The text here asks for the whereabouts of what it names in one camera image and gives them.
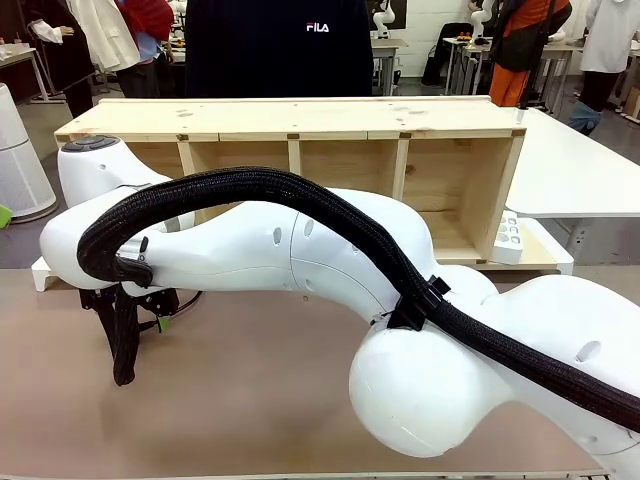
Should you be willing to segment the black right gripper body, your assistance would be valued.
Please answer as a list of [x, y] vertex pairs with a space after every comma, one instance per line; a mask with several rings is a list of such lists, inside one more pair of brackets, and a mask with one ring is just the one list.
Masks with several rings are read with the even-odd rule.
[[[115, 311], [118, 287], [108, 287], [100, 290], [79, 290], [81, 307], [84, 310], [94, 310], [98, 314], [111, 315]], [[136, 306], [152, 312], [156, 316], [171, 316], [177, 313], [179, 299], [175, 289], [165, 289], [140, 297], [131, 297], [124, 293], [124, 297], [133, 300]]]

